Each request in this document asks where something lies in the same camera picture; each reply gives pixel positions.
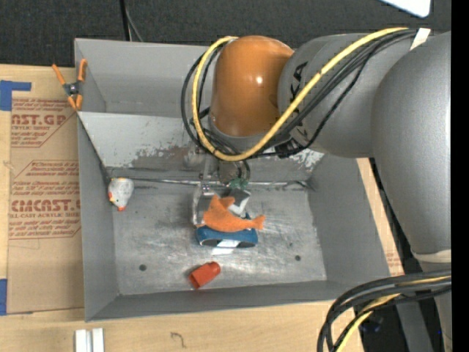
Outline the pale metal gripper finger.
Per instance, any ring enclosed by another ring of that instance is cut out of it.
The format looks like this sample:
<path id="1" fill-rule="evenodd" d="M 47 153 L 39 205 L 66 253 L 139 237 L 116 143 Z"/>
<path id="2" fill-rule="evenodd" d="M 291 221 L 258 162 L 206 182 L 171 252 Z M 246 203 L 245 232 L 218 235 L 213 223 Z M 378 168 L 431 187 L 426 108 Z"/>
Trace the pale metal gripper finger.
<path id="1" fill-rule="evenodd" d="M 234 198 L 234 202 L 229 206 L 229 210 L 232 213 L 243 213 L 251 197 L 251 192 L 240 188 L 233 188 L 230 190 L 229 196 Z"/>
<path id="2" fill-rule="evenodd" d="M 204 226 L 204 213 L 208 210 L 215 192 L 209 185 L 199 185 L 193 193 L 192 221 L 195 227 Z"/>

